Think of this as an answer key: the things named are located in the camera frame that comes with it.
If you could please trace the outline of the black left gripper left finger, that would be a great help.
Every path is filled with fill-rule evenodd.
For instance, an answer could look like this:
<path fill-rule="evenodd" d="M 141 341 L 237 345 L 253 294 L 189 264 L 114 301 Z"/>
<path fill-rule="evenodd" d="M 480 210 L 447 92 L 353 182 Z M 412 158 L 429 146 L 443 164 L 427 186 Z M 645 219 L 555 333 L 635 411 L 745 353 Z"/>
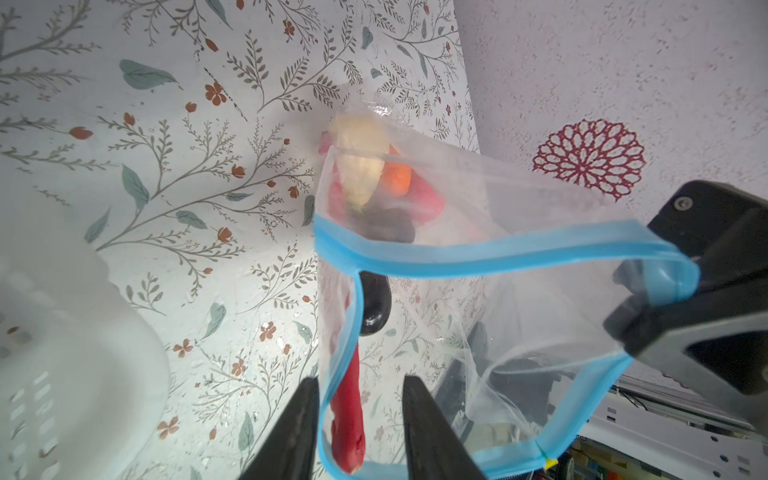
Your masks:
<path fill-rule="evenodd" d="M 319 383 L 304 378 L 240 480 L 311 479 L 319 418 Z"/>

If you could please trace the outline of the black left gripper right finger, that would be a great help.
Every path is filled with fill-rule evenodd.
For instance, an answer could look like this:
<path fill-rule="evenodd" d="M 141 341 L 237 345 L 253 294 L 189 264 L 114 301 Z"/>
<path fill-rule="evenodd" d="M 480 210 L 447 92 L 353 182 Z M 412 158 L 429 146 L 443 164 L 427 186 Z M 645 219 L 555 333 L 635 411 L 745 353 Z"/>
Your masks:
<path fill-rule="evenodd" d="M 404 378 L 402 413 L 409 479 L 485 479 L 417 376 Z"/>

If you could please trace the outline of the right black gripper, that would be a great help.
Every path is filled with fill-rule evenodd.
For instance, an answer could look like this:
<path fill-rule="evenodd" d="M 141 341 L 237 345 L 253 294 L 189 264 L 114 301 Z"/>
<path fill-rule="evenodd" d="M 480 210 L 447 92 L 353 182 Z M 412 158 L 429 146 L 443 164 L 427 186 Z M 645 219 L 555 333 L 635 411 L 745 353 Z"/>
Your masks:
<path fill-rule="evenodd" d="M 767 429 L 767 202 L 720 182 L 681 186 L 649 224 L 700 269 L 691 298 L 627 299 L 603 323 L 639 362 Z"/>

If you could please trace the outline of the red toy chili pepper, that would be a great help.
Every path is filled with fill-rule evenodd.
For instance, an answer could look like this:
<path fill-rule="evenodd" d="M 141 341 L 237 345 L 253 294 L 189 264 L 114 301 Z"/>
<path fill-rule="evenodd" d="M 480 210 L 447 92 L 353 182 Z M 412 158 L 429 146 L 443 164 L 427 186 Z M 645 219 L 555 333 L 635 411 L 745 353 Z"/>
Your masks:
<path fill-rule="evenodd" d="M 360 470 L 366 455 L 363 409 L 359 389 L 360 359 L 355 345 L 349 366 L 331 400 L 331 452 L 346 474 Z"/>

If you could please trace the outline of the dark eggplant toy green tip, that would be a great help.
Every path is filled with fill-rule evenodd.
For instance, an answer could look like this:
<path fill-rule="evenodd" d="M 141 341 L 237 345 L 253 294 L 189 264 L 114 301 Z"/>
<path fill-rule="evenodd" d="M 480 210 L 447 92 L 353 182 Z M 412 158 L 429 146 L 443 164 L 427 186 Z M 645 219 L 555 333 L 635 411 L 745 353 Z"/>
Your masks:
<path fill-rule="evenodd" d="M 392 309 L 392 292 L 386 276 L 363 271 L 359 278 L 363 291 L 360 334 L 370 336 L 381 331 L 388 322 Z"/>

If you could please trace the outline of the clear zip top bag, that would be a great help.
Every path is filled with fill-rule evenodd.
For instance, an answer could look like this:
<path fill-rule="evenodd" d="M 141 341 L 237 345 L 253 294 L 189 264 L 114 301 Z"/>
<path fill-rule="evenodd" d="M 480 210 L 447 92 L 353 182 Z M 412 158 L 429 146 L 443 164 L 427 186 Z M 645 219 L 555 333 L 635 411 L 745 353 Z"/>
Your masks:
<path fill-rule="evenodd" d="M 410 166 L 444 198 L 412 244 L 372 241 L 354 214 L 407 201 L 378 186 L 361 209 L 342 191 L 341 114 L 373 114 L 381 158 Z M 406 376 L 419 377 L 481 472 L 544 467 L 576 438 L 629 366 L 604 321 L 627 299 L 690 298 L 698 266 L 606 196 L 422 135 L 372 108 L 337 114 L 319 149 L 313 231 L 318 256 L 319 458 L 335 479 L 404 479 Z M 360 334 L 363 271 L 386 276 L 384 328 Z M 344 473 L 331 452 L 331 400 L 358 345 L 366 455 Z"/>

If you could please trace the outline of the white perforated plastic basket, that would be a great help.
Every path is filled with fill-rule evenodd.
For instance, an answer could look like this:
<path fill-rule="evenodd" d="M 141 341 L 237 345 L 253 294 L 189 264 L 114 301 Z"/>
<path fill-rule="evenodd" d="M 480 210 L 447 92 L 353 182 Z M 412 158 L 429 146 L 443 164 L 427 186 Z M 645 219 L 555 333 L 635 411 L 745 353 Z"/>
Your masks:
<path fill-rule="evenodd" d="M 169 375 L 96 255 L 2 242 L 3 478 L 117 478 L 159 423 Z"/>

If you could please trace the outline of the dark oval toy avocado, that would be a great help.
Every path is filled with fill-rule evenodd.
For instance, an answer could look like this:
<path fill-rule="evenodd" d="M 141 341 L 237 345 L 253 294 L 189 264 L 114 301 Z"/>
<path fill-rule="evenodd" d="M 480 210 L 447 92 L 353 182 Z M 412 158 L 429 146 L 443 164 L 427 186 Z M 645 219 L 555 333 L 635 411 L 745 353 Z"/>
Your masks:
<path fill-rule="evenodd" d="M 408 213 L 398 208 L 354 214 L 350 225 L 357 234 L 372 241 L 412 244 L 416 237 Z"/>

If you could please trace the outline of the pink red toy ball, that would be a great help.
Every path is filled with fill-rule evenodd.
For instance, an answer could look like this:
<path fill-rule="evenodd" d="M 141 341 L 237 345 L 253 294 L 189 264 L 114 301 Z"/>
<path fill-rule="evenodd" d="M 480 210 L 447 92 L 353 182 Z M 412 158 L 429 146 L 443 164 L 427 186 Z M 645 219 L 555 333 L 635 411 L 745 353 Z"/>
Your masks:
<path fill-rule="evenodd" d="M 425 224 L 438 218 L 444 207 L 444 198 L 415 170 L 411 173 L 409 190 L 404 199 L 410 219 L 415 224 Z"/>

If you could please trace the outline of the orange toy fruit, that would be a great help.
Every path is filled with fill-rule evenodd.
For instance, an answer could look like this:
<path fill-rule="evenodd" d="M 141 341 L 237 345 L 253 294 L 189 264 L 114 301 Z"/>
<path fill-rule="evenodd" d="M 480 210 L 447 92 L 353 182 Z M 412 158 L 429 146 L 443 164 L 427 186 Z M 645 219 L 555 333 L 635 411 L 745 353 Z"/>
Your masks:
<path fill-rule="evenodd" d="M 386 162 L 382 170 L 379 186 L 391 197 L 405 196 L 410 189 L 412 168 L 406 164 Z"/>

